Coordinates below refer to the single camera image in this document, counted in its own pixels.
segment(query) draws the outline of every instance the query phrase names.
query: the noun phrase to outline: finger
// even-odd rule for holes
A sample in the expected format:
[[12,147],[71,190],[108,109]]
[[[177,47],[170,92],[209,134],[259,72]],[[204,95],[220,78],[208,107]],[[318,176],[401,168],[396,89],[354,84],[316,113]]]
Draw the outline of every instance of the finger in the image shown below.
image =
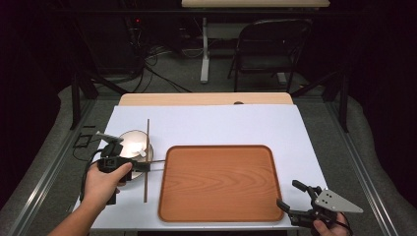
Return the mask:
[[332,236],[328,227],[321,220],[315,220],[313,224],[321,236]]
[[90,170],[98,170],[98,165],[96,161],[89,167],[89,171]]
[[118,183],[119,180],[125,176],[127,173],[129,173],[129,171],[132,169],[132,163],[128,162],[128,163],[124,163],[123,165],[121,165],[119,168],[117,168],[116,170],[114,170],[113,172],[110,173],[110,175],[112,176],[112,180],[115,183]]
[[346,224],[346,218],[345,218],[345,216],[342,214],[342,213],[338,213],[337,214],[337,219],[336,219],[337,221],[339,221],[340,223],[344,223],[344,224]]

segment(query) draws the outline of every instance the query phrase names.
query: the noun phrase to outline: wooden board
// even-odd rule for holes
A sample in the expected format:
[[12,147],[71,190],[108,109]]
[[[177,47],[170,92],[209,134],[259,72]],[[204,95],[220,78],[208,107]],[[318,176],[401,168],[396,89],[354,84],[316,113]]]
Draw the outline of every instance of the wooden board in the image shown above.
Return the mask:
[[266,146],[177,146],[168,150],[158,214],[167,222],[278,221],[281,198]]

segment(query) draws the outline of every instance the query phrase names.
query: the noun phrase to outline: human hand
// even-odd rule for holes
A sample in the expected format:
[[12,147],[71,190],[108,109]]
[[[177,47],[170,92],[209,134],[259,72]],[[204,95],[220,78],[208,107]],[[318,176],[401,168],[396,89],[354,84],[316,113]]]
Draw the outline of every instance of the human hand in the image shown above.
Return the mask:
[[[337,214],[337,221],[340,223],[346,224],[346,219],[343,214]],[[321,236],[348,236],[349,231],[341,225],[334,224],[330,229],[321,220],[315,220],[313,222],[314,227],[320,233]]]
[[111,173],[103,173],[98,169],[97,163],[94,163],[89,168],[87,174],[85,196],[82,205],[102,211],[116,187],[124,185],[119,183],[120,179],[129,173],[131,169],[132,163],[128,162]]

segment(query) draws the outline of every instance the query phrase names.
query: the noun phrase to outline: gray floor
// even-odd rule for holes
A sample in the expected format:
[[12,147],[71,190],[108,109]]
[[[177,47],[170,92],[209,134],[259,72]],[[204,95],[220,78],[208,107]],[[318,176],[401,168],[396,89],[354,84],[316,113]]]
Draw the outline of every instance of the gray floor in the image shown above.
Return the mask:
[[[226,79],[231,58],[221,57],[222,53],[222,51],[212,52],[209,82],[205,85],[200,83],[201,57],[187,58],[168,52],[160,54],[157,61],[155,58],[149,58],[149,62],[156,63],[152,68],[160,75],[191,91],[233,91],[233,81]],[[277,86],[276,79],[270,76],[259,79],[258,81],[262,82],[256,84],[252,78],[246,78],[243,81],[241,86],[247,89],[264,86],[276,88]],[[137,83],[138,80],[133,80],[120,86],[132,91]],[[297,89],[305,83],[306,81],[297,75],[292,89]],[[66,88],[61,91],[59,94],[62,101],[61,110],[55,126],[24,180],[0,212],[0,235],[8,233],[10,235],[45,235],[71,210],[80,191],[80,179],[85,165],[84,162],[76,160],[75,156],[88,158],[88,155],[98,146],[98,143],[92,143],[87,148],[74,151],[72,144],[79,133],[92,135],[97,130],[104,131],[112,108],[119,99],[119,96],[108,88],[98,86],[98,89],[100,90],[98,100],[83,101],[85,119],[76,131],[69,130],[72,121],[70,89]],[[316,88],[294,101],[302,114],[328,186],[365,211],[363,214],[348,214],[356,235],[411,235],[417,232],[417,211],[397,193],[380,167],[374,151],[372,133],[362,114],[361,106],[355,100],[349,100],[348,128],[350,132],[346,135],[341,132],[334,119],[337,101],[322,102],[320,99],[322,91],[323,88]],[[167,81],[146,72],[144,81],[137,92],[178,91]],[[352,157],[354,155],[359,156],[362,170],[365,172],[358,172],[358,163]],[[39,187],[37,185],[39,180],[44,178],[45,171],[48,171],[50,164],[57,158],[62,159],[62,165],[58,166],[53,184],[45,189],[46,198],[40,200],[38,207],[31,208],[27,205],[30,195]],[[366,183],[360,181],[364,175]],[[301,230],[300,232],[301,235],[309,235],[308,231]],[[114,231],[93,232],[91,235],[125,234]],[[127,232],[126,235],[135,235],[135,233]]]

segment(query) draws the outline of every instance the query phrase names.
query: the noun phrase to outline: dark background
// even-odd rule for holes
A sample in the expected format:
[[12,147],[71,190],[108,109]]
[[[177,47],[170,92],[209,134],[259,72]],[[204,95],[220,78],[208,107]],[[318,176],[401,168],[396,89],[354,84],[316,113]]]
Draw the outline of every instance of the dark background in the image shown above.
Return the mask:
[[[162,6],[167,2],[176,6],[163,6],[178,7],[178,1],[150,2],[153,4],[149,7],[157,7],[157,4]],[[330,8],[326,11],[358,10],[373,3],[357,0],[330,2]],[[360,57],[355,60],[349,94],[363,106],[384,170],[399,193],[417,207],[414,151],[417,140],[417,6],[413,1],[376,1],[376,7],[379,9],[378,23],[375,24],[375,31],[370,33]],[[65,55],[63,44],[57,40],[59,36],[52,33],[55,23],[50,22],[42,12],[40,1],[1,1],[0,10],[2,207],[25,175],[53,126],[60,107],[57,94],[71,83],[75,71],[68,55]],[[110,32],[93,31],[92,34],[105,33],[102,38],[117,37],[114,46],[123,50],[111,52],[114,57],[135,60],[135,52],[126,45],[129,35],[123,34],[123,28],[119,27],[121,22],[96,24],[103,25]],[[152,24],[169,27],[161,22]],[[178,26],[181,21],[172,24]],[[315,21],[311,38],[300,59],[303,76],[313,82],[336,69],[344,55],[349,53],[350,42],[360,25],[345,20]],[[176,29],[168,31],[172,35],[178,33]],[[67,35],[72,45],[75,45],[74,55],[79,63],[96,70],[96,58],[89,54],[80,36],[70,29]],[[108,41],[101,43],[94,46],[105,48]],[[175,47],[179,41],[173,36],[172,41],[165,40],[165,43]],[[111,63],[104,61],[106,65],[102,68],[107,70],[112,67]],[[131,73],[135,67],[126,62],[112,69]]]

